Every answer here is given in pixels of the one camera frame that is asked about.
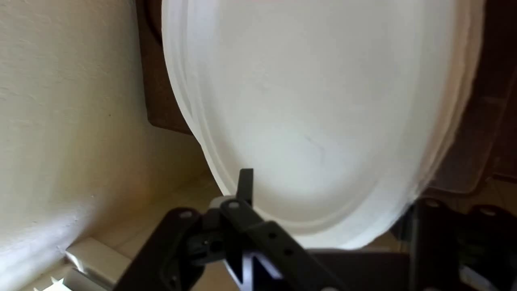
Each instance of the white plate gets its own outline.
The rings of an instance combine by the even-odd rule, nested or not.
[[[254,167],[257,209],[306,247],[386,230],[464,108],[472,3],[163,1],[170,78],[222,190]]]

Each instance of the white wall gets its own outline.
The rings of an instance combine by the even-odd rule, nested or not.
[[[205,171],[146,121],[134,0],[0,3],[0,289]]]

